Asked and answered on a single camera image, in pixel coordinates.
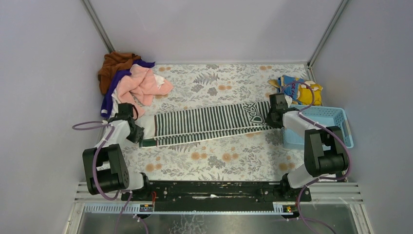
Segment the green white striped towel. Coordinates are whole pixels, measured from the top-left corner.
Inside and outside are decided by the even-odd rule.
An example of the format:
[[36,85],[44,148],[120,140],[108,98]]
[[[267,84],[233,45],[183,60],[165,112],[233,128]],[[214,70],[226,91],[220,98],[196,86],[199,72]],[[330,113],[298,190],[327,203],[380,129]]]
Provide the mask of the green white striped towel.
[[268,101],[218,105],[144,116],[141,148],[172,146],[270,130]]

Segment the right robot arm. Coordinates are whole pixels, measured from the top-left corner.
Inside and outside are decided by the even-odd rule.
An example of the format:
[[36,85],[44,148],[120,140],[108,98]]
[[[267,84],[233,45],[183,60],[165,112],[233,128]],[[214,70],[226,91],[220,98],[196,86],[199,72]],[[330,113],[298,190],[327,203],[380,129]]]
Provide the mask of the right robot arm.
[[328,175],[350,171],[351,159],[340,127],[326,126],[307,117],[304,112],[313,107],[293,107],[287,103],[284,94],[270,95],[269,100],[266,124],[273,128],[287,128],[304,140],[304,164],[282,177],[282,193],[303,188],[318,179],[327,179]]

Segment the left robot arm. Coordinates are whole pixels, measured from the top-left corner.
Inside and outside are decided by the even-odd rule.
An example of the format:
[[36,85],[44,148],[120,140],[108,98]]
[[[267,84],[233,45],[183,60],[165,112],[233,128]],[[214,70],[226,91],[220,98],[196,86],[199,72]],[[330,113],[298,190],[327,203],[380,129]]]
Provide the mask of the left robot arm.
[[125,142],[140,143],[144,128],[138,126],[134,117],[137,109],[130,103],[119,104],[118,113],[107,123],[103,138],[94,146],[83,151],[82,159],[88,192],[102,195],[107,200],[114,198],[108,192],[145,191],[150,182],[145,173],[130,173],[121,150]]

